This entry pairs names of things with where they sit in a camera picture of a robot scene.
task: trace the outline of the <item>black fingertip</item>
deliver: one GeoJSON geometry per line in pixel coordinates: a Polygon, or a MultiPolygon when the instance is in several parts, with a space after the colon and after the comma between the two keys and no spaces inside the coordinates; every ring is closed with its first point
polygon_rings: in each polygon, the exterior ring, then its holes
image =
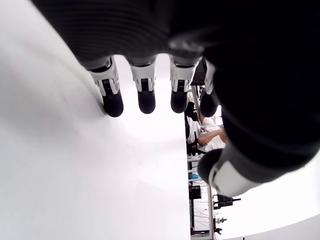
{"type": "Polygon", "coordinates": [[[205,181],[207,184],[209,184],[210,170],[219,161],[219,158],[220,158],[222,151],[223,151],[222,148],[218,148],[218,149],[214,149],[212,151],[209,151],[203,155],[203,157],[200,159],[200,161],[198,163],[197,172],[198,172],[200,178],[203,181],[205,181]]]}
{"type": "Polygon", "coordinates": [[[211,94],[204,92],[200,102],[200,112],[207,118],[212,117],[216,113],[218,105],[219,102],[214,91],[211,94]]]}
{"type": "Polygon", "coordinates": [[[138,91],[138,102],[141,112],[144,114],[151,114],[156,108],[155,90],[138,91]]]}
{"type": "Polygon", "coordinates": [[[187,109],[188,96],[187,92],[177,91],[171,92],[171,108],[177,113],[183,113],[187,109]]]}
{"type": "Polygon", "coordinates": [[[117,94],[107,94],[106,96],[102,96],[102,98],[103,108],[110,117],[117,118],[123,113],[124,103],[120,90],[117,94]]]}

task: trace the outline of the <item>person's arm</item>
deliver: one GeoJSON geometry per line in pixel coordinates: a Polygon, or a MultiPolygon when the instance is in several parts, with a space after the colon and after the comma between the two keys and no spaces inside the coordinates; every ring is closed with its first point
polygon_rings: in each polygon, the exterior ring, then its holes
{"type": "Polygon", "coordinates": [[[207,143],[211,141],[214,137],[220,135],[222,133],[221,129],[215,130],[215,131],[209,131],[205,134],[202,134],[200,137],[198,137],[198,144],[203,147],[207,143]]]}

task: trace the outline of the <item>white shirt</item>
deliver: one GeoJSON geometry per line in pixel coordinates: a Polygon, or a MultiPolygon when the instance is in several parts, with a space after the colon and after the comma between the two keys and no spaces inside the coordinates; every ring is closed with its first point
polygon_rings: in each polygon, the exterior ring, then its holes
{"type": "MultiPolygon", "coordinates": [[[[193,143],[196,138],[199,138],[202,134],[206,132],[212,132],[220,129],[220,127],[215,125],[214,121],[209,117],[204,118],[202,126],[200,126],[199,122],[193,121],[191,117],[187,116],[186,118],[190,127],[189,137],[186,139],[187,143],[189,144],[193,143]]],[[[223,149],[225,146],[226,144],[221,140],[220,136],[218,135],[213,137],[211,141],[204,146],[200,146],[198,144],[198,149],[203,152],[209,152],[214,149],[223,149]]]]}

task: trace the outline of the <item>person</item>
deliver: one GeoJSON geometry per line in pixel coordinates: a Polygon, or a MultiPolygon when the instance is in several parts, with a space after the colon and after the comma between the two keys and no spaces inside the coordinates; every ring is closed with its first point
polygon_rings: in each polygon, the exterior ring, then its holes
{"type": "Polygon", "coordinates": [[[201,125],[198,121],[186,116],[190,129],[186,139],[187,143],[194,143],[197,139],[197,148],[202,152],[223,149],[228,140],[225,130],[215,125],[212,118],[204,117],[201,112],[199,112],[198,118],[201,125]]]}

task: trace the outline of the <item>black device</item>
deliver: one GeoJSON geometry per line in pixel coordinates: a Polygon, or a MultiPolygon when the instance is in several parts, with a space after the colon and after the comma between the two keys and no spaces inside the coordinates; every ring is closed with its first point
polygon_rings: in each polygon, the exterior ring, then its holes
{"type": "Polygon", "coordinates": [[[201,198],[201,187],[200,186],[189,186],[189,199],[200,199],[201,198]]]}

